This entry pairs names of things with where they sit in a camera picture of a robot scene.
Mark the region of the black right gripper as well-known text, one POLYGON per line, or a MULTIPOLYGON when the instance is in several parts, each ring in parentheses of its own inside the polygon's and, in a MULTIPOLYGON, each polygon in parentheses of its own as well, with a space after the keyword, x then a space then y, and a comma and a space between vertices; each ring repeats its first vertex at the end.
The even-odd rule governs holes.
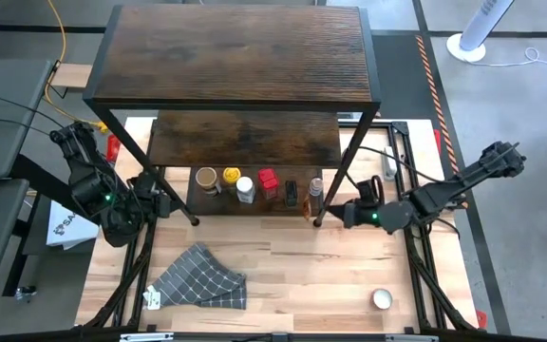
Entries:
POLYGON ((381 226, 379 209, 365 206, 356 202, 335 204, 327 207, 329 214, 337 219, 342 219, 345 228, 352 228, 363 224, 375 227, 381 226))

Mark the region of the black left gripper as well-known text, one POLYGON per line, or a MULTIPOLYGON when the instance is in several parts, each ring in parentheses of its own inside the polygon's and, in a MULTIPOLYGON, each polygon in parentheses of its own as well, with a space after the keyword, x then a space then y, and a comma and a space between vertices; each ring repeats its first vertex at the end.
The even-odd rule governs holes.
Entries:
MULTIPOLYGON (((112 223, 146 223, 152 215, 154 200, 140 198, 133 186, 127 187, 116 182, 111 197, 112 223)), ((168 194, 160 193, 158 202, 159 218, 169 218, 179 210, 179 201, 168 194)))

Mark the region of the small clear glass jar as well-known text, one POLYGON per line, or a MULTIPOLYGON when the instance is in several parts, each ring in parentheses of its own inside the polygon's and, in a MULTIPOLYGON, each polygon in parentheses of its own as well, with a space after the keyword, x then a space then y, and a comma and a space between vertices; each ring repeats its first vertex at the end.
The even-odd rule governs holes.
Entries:
POLYGON ((320 211, 322 195, 324 191, 324 183, 321 178, 313 178, 308 187, 308 203, 310 213, 314 217, 320 211))

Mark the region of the gold lid spice jar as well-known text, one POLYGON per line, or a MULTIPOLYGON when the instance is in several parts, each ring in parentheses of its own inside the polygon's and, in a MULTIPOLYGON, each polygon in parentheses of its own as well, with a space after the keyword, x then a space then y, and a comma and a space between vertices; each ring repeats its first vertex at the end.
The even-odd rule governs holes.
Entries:
POLYGON ((195 175, 195 181, 208 197, 216 197, 220 193, 217 171, 212 167, 201 167, 195 175))

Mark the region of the yellow lid spice bottle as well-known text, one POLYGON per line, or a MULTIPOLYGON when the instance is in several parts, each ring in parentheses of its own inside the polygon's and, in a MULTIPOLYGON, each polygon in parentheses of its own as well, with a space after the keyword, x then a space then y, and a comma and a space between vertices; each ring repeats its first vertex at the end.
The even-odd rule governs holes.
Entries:
POLYGON ((237 167, 226 167, 222 170, 221 179, 224 189, 230 193, 236 193, 236 183, 241 178, 241 170, 237 167))

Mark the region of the red lid spice container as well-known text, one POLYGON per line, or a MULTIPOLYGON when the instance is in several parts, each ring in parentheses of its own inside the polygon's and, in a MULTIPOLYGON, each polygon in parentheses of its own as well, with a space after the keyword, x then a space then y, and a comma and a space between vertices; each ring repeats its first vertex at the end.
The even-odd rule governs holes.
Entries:
POLYGON ((266 200, 272 200, 278 195, 279 179, 272 168, 262 168, 257 172, 260 189, 266 200))

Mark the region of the white lid spice jar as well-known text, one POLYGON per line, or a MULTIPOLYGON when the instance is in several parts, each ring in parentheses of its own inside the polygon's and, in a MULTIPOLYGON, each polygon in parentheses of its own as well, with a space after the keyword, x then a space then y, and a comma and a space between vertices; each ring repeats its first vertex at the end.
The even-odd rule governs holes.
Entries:
POLYGON ((255 184, 249 177, 240 177, 236 182, 236 195, 240 202, 252 204, 255 200, 255 184))

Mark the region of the dark wood black-frame shelf unit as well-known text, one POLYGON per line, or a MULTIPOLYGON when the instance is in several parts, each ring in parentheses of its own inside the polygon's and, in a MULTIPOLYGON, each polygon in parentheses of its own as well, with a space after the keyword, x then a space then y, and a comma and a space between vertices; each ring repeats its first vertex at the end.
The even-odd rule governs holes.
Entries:
POLYGON ((85 103, 146 170, 272 168, 298 203, 321 178, 319 226, 382 95, 356 7, 121 5, 85 103))

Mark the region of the grey checked cloth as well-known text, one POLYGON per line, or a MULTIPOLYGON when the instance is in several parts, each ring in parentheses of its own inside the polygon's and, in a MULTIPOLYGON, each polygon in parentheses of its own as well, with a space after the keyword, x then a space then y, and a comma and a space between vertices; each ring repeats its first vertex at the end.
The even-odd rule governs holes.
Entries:
POLYGON ((222 265, 205 244, 197 242, 149 285, 142 297, 147 310, 179 305, 246 310, 246 278, 222 265))

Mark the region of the white printed box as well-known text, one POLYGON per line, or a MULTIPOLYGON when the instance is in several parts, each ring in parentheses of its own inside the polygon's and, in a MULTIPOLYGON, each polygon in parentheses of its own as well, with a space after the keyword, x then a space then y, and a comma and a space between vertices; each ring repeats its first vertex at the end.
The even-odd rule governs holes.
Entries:
POLYGON ((95 238, 98 233, 97 224, 66 209, 54 200, 50 203, 46 246, 60 246, 68 250, 95 238))

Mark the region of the small round candle tin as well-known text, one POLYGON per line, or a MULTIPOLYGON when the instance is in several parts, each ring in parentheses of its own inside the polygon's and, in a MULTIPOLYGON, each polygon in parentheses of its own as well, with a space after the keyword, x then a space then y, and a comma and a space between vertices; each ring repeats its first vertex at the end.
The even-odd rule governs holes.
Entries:
POLYGON ((386 289, 376 289, 373 291, 372 303, 379 310, 388 310, 393 303, 393 297, 390 291, 386 289))

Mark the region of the orange black hazard strip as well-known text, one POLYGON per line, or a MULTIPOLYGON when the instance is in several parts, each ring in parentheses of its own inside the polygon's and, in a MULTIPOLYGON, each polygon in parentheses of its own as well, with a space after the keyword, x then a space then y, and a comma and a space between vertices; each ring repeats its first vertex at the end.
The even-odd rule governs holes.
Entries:
POLYGON ((438 96, 438 90, 437 90, 437 87, 434 83, 434 77, 433 77, 432 69, 430 67, 430 64, 429 64, 429 61, 428 61, 428 56, 427 56, 427 53, 425 51, 424 38, 421 35, 416 35, 415 39, 416 39, 416 44, 417 44, 417 47, 418 47, 418 50, 419 50, 419 53, 420 53, 420 56, 421 56, 425 76, 426 76, 426 79, 427 79, 427 82, 428 82, 428 85, 429 85, 430 95, 432 97, 436 117, 438 119, 438 123, 439 123, 439 126, 440 126, 439 130, 441 131, 441 134, 442 134, 442 146, 444 146, 444 148, 446 150, 446 155, 447 155, 447 158, 449 160, 450 168, 451 168, 452 172, 454 174, 457 174, 460 171, 460 169, 457 165, 457 160, 455 158, 455 152, 454 152, 454 149, 453 149, 452 142, 450 140, 450 134, 449 134, 448 128, 445 124, 445 118, 444 118, 444 114, 443 114, 443 110, 442 110, 442 104, 441 104, 440 98, 438 96))

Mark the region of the silver caster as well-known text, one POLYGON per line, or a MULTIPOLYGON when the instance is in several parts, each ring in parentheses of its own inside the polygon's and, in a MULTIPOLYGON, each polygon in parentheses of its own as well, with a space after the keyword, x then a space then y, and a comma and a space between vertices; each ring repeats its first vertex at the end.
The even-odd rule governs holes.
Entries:
POLYGON ((37 288, 33 285, 17 287, 14 293, 14 298, 19 302, 29 303, 37 294, 37 288))

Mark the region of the white tower fan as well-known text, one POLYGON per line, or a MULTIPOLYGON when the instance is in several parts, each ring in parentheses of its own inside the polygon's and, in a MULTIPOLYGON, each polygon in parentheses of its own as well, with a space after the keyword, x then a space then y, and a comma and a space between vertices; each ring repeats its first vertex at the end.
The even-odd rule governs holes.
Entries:
POLYGON ((446 40, 447 51, 457 60, 476 63, 486 54, 484 41, 515 0, 482 0, 467 27, 446 40))

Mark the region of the black table leg frame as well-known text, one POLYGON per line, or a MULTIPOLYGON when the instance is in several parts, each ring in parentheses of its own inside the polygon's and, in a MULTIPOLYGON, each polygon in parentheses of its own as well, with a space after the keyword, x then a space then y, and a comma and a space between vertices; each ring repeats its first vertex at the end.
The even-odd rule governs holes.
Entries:
MULTIPOLYGON (((10 175, 13 179, 27 180, 29 182, 29 187, 36 190, 38 193, 36 198, 37 201, 40 201, 41 195, 45 195, 47 198, 59 202, 66 209, 77 214, 82 213, 80 206, 71 197, 70 187, 23 154, 19 154, 16 157, 10 175)), ((28 240, 28 234, 35 214, 36 209, 32 209, 28 221, 18 219, 13 228, 12 234, 19 237, 21 240, 17 247, 14 260, 11 263, 9 275, 2 291, 2 296, 4 297, 14 297, 16 294, 28 259, 28 256, 23 253, 23 250, 28 240)))

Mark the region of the silver bracket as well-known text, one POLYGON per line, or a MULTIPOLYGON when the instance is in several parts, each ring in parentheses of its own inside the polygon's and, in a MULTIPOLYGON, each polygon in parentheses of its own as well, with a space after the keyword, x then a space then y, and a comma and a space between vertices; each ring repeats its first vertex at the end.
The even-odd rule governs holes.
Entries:
POLYGON ((386 334, 385 342, 439 342, 438 336, 422 334, 386 334))
POLYGON ((119 342, 169 342, 174 340, 172 332, 135 332, 120 336, 119 342))

